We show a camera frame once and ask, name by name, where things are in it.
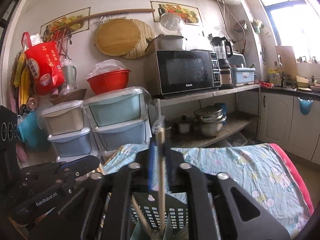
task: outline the wicker basket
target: wicker basket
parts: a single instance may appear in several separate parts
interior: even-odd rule
[[[65,96],[57,97],[55,99],[50,100],[51,103],[54,105],[63,103],[63,102],[70,102],[73,100],[83,100],[87,89],[79,89],[75,92],[67,94]]]

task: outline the red bag handle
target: red bag handle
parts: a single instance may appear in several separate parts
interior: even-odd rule
[[[24,36],[26,36],[26,38],[27,38],[28,47],[31,48],[31,47],[32,47],[32,44],[31,44],[31,40],[30,40],[30,34],[29,34],[28,32],[25,32],[25,33],[22,34],[22,38],[21,38],[22,48],[23,48]]]

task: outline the bamboo steamer mat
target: bamboo steamer mat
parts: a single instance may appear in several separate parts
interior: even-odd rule
[[[137,19],[130,19],[133,21],[141,31],[141,39],[138,45],[129,53],[123,55],[123,58],[126,59],[137,59],[142,58],[144,56],[144,51],[148,47],[147,38],[151,38],[152,40],[155,38],[155,35],[151,29],[151,27],[143,21]]]
[[[107,21],[96,32],[97,48],[108,56],[122,56],[132,51],[141,38],[138,26],[128,19]]]

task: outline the microwave control panel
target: microwave control panel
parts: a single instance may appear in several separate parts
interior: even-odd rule
[[[211,63],[212,63],[212,72],[213,72],[213,87],[221,87],[220,83],[220,70],[217,53],[210,52]]]

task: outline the cutting board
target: cutting board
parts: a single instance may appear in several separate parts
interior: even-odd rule
[[[137,19],[130,19],[130,21],[133,21],[140,29],[141,38],[140,38],[140,41],[138,42],[137,46],[132,51],[123,55],[122,57],[124,57],[126,59],[142,58],[144,56],[144,51],[148,47],[146,39],[153,40],[155,38],[155,35],[154,35],[151,27],[148,24],[146,24],[145,22],[137,20]]]
[[[290,75],[291,80],[295,80],[296,75],[298,75],[298,68],[293,47],[276,46],[276,53],[281,57],[284,72]]]
[[[107,21],[96,32],[97,48],[108,56],[122,56],[132,51],[141,38],[138,26],[128,19]]]

